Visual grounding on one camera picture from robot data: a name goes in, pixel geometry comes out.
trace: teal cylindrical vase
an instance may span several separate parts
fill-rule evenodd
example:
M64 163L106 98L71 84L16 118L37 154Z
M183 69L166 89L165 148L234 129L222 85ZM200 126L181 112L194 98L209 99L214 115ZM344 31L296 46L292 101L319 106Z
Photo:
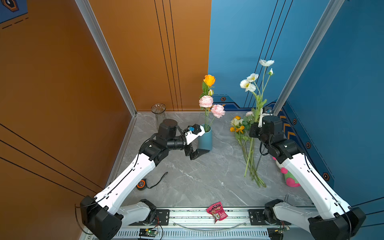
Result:
M197 144L197 148L212 150L212 128L209 127L208 132L204 133L203 136L199 137L199 142Z

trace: robotic arm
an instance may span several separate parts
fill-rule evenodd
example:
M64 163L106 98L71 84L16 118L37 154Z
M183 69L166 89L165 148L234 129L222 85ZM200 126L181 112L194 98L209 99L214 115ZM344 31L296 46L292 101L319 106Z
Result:
M253 124L250 137L256 137L268 153L290 171L313 201L317 210L291 206L280 199L265 204L266 221L288 221L310 232L316 240L344 240L354 236L366 216L360 208L351 208L307 161L293 140L285 139L282 120L264 107L260 121Z
M158 133L142 144L131 164L109 186L94 198L86 196L81 201L83 224L100 240L109 240L122 225L136 221L152 223L156 207L150 201L143 199L123 208L120 208L121 204L138 182L168 156L170 150L184 150L191 160L209 152L205 149L193 151L191 146L192 141L204 133L200 125L195 124L182 131L175 120L165 119Z

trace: candy wrapper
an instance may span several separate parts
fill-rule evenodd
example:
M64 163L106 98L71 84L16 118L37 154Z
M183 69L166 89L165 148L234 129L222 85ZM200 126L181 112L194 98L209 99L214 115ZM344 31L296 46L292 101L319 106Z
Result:
M215 203L209 208L207 208L207 213L212 214L215 218L215 223L219 220L224 220L228 215L225 213L223 209L223 205L221 202Z

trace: plush toy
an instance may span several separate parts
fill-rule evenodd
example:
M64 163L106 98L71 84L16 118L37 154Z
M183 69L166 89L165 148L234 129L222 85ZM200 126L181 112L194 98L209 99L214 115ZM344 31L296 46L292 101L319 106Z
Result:
M280 164L278 161L276 161L276 165L281 169L281 173L284 174L285 182L287 183L288 186L290 186L290 187L299 187L300 186L299 182L292 175L292 173L288 172L288 170L285 167L283 167L282 164Z

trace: pink ranunculus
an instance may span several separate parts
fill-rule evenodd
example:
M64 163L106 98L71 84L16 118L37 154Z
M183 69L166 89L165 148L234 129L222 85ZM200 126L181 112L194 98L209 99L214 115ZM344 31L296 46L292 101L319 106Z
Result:
M199 100L199 105L200 107L203 107L203 108L210 108L212 107L213 103L214 103L214 99L208 95L202 96Z
M211 112L217 118L221 118L225 114L224 107L219 104L213 105L211 108Z

